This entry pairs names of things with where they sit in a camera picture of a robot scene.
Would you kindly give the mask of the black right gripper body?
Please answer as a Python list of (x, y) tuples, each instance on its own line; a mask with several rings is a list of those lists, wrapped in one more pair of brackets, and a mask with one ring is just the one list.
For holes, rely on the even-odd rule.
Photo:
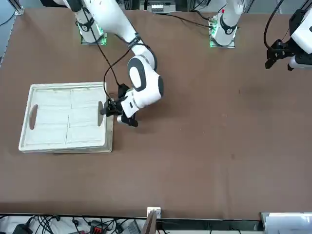
[(124, 114), (123, 107), (121, 105), (121, 102), (125, 100), (125, 97), (113, 99), (111, 98), (111, 104), (112, 104), (112, 115), (119, 116)]

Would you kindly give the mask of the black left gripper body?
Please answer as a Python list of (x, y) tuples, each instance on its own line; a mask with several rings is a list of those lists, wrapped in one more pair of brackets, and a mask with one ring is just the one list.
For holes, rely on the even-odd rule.
[(288, 43), (283, 42), (281, 39), (277, 39), (267, 49), (267, 59), (284, 59), (292, 56), (293, 52), (289, 49)]

